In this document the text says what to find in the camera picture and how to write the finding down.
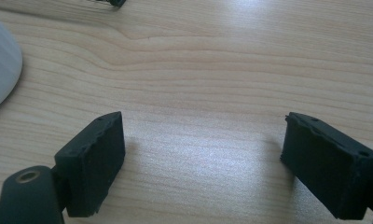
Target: white object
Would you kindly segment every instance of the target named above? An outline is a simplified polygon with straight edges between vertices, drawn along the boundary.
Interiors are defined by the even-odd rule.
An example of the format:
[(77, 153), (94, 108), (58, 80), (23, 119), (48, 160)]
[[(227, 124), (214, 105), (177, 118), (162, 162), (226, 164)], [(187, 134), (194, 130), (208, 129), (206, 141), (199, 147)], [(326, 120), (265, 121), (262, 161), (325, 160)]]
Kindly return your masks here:
[(0, 104), (21, 75), (21, 49), (11, 33), (0, 23)]

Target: wood grain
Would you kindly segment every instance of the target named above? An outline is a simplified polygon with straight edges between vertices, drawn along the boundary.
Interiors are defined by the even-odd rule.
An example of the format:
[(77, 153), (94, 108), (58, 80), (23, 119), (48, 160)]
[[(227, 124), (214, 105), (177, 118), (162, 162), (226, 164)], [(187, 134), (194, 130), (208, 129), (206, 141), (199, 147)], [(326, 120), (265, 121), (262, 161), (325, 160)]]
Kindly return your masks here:
[(279, 157), (290, 111), (373, 148), (373, 0), (0, 0), (0, 21), (24, 60), (0, 191), (121, 110), (124, 166), (68, 224), (372, 222), (334, 219)]

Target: light wood surface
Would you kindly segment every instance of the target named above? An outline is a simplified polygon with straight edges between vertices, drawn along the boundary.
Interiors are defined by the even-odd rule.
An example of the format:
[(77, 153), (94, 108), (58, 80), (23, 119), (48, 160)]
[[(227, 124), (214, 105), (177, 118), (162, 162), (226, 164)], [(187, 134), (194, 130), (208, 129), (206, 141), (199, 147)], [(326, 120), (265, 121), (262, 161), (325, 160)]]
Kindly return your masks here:
[(373, 0), (0, 0), (0, 21), (24, 60), (0, 191), (120, 110), (124, 166), (67, 224), (372, 222), (334, 219), (279, 157), (290, 111), (373, 148)]

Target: wooden table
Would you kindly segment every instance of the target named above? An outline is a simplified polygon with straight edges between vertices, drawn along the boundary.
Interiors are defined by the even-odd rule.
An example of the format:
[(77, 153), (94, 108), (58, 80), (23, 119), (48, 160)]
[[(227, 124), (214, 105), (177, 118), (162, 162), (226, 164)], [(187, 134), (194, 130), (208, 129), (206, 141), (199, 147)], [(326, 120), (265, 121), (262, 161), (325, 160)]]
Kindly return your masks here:
[(373, 0), (0, 0), (0, 21), (24, 60), (0, 191), (120, 110), (124, 166), (67, 224), (372, 222), (334, 219), (279, 157), (290, 111), (373, 148)]

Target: hole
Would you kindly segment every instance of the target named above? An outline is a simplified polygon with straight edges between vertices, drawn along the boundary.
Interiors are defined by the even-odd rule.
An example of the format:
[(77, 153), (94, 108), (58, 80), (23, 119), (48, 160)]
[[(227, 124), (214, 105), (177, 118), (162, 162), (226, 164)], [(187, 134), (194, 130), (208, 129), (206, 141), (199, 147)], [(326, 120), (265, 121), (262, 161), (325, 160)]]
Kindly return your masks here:
[(37, 177), (39, 177), (39, 171), (26, 171), (16, 177), (16, 182), (24, 184), (36, 179)]
[(358, 154), (360, 154), (361, 156), (365, 156), (365, 157), (369, 156), (367, 152), (363, 152), (363, 151), (359, 151)]

